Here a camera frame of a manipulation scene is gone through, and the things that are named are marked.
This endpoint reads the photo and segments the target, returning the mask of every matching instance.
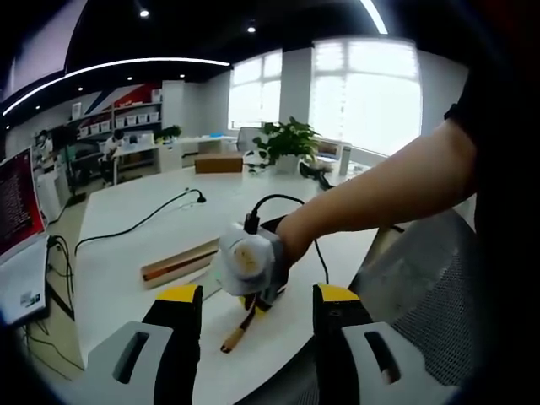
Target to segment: potted plant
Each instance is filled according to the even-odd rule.
[[[163,128],[159,131],[154,132],[154,141],[156,143],[162,144],[168,142],[172,138],[178,138],[182,134],[182,128],[177,125],[172,127]]]
[[[270,165],[276,165],[278,173],[294,174],[298,170],[300,159],[315,159],[317,142],[313,137],[317,133],[308,124],[289,118],[289,123],[265,122],[261,132],[268,135],[268,140],[253,139],[260,149],[259,155],[267,159]]]

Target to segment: wooden block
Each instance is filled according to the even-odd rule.
[[[201,154],[195,158],[195,173],[241,173],[244,165],[242,154]]]
[[[143,266],[141,275],[144,286],[153,289],[206,267],[218,251],[218,242],[218,239],[211,240],[188,251]]]

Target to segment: human arm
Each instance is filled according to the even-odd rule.
[[[474,193],[476,147],[453,121],[288,215],[277,234],[292,262],[311,242],[341,231],[390,226],[438,213]]]

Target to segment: floor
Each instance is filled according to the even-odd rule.
[[[139,176],[148,176],[153,173],[154,168],[141,168],[130,170],[122,174],[121,177],[138,178]],[[90,194],[102,188],[102,181],[94,181],[81,190],[81,192]],[[88,197],[86,201],[66,208],[62,217],[47,229],[50,235],[62,235],[66,239],[70,251],[71,263],[75,263],[73,248],[78,241],[87,202]],[[399,235],[399,233],[391,229],[380,230],[366,257],[366,261],[370,262],[377,258]],[[66,263],[60,251],[52,250],[50,253],[50,264],[60,274],[65,274]],[[76,266],[73,266],[73,271],[77,272]],[[47,274],[47,280],[62,297],[64,302],[68,303],[67,279],[61,277],[58,273],[49,272]],[[30,349],[31,361],[35,368],[51,384],[62,384],[65,381],[73,380],[83,372],[81,370],[83,368],[83,361],[78,350],[77,328],[75,323],[56,303],[51,301],[50,316],[43,321],[28,325],[27,333],[30,338],[28,339],[28,348]]]

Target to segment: monitor screen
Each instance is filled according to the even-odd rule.
[[[12,248],[44,230],[27,148],[0,165],[0,262]]]

